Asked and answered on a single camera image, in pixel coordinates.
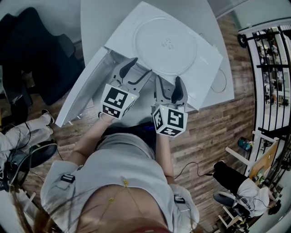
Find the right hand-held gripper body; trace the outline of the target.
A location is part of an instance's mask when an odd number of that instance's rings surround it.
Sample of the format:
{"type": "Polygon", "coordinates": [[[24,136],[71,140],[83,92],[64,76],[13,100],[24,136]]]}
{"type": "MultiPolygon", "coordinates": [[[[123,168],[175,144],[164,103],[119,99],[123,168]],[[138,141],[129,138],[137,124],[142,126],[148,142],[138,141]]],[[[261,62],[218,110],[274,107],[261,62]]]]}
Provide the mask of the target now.
{"type": "Polygon", "coordinates": [[[184,102],[156,101],[152,109],[152,117],[157,134],[177,137],[185,132],[188,114],[185,112],[184,102]]]}

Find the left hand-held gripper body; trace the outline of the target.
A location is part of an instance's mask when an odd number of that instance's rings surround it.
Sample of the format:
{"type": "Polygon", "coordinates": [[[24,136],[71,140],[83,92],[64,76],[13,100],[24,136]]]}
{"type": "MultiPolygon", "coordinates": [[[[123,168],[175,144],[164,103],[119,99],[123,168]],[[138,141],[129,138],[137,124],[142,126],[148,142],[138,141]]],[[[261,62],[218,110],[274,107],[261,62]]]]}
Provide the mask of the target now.
{"type": "Polygon", "coordinates": [[[120,120],[134,105],[139,98],[140,88],[131,85],[131,82],[111,78],[105,85],[100,101],[101,113],[107,114],[120,120]]]}

